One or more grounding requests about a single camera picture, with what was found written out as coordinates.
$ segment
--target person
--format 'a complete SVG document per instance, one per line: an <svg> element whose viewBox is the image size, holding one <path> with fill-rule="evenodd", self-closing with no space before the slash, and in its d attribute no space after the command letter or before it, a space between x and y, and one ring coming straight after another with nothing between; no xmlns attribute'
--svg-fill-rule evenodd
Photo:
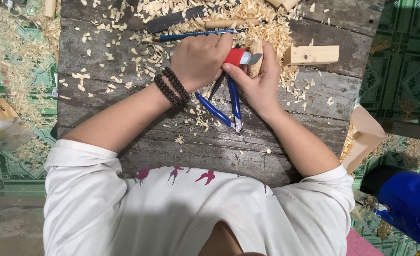
<svg viewBox="0 0 420 256"><path fill-rule="evenodd" d="M227 72L304 179L269 188L253 178L179 166L119 178L117 153L172 107L153 83L51 148L45 163L46 255L346 254L353 179L318 137L281 108L281 67L273 46L263 42L260 74L251 79L239 67L223 64L232 44L229 33L187 37L170 68L189 93L215 80L221 68ZM126 114L126 109L135 111Z"/></svg>

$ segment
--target pliers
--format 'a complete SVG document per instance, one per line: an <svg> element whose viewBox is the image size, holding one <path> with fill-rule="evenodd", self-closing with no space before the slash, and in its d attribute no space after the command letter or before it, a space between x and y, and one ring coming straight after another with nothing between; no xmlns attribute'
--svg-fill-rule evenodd
<svg viewBox="0 0 420 256"><path fill-rule="evenodd" d="M238 97L237 87L235 81L227 76L227 85L229 86L230 101L232 102L232 112L234 114L234 122L232 122L227 116L221 111L215 108L209 101L207 101L202 95L196 92L196 98L200 103L207 108L207 110L216 116L219 120L223 121L227 126L233 128L237 133L243 130L241 127L241 112L240 112L240 99Z"/></svg>

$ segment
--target pink surface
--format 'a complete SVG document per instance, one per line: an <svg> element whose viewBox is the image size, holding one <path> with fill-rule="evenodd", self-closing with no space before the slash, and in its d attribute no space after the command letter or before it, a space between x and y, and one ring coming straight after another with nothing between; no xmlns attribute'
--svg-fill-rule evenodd
<svg viewBox="0 0 420 256"><path fill-rule="evenodd" d="M355 230L350 229L346 237L347 253L346 256L384 256L376 247L361 237Z"/></svg>

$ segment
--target hand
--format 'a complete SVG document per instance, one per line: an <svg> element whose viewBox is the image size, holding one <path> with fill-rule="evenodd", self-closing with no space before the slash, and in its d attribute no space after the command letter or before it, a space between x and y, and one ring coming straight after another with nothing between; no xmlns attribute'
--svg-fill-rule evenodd
<svg viewBox="0 0 420 256"><path fill-rule="evenodd" d="M204 87L221 74L221 65L232 48L232 34L187 37L173 53L170 69L189 92Z"/></svg>
<svg viewBox="0 0 420 256"><path fill-rule="evenodd" d="M277 92L281 66L276 61L276 52L271 43L262 41L262 49L264 60L259 75L253 79L230 63L224 63L222 68L240 85L248 104L264 118L266 114L280 108Z"/></svg>

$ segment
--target concrete floor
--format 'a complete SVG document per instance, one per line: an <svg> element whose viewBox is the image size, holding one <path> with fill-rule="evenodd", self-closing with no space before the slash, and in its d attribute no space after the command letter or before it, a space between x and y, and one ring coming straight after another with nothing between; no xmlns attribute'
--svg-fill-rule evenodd
<svg viewBox="0 0 420 256"><path fill-rule="evenodd" d="M45 198L0 197L0 256L44 254Z"/></svg>

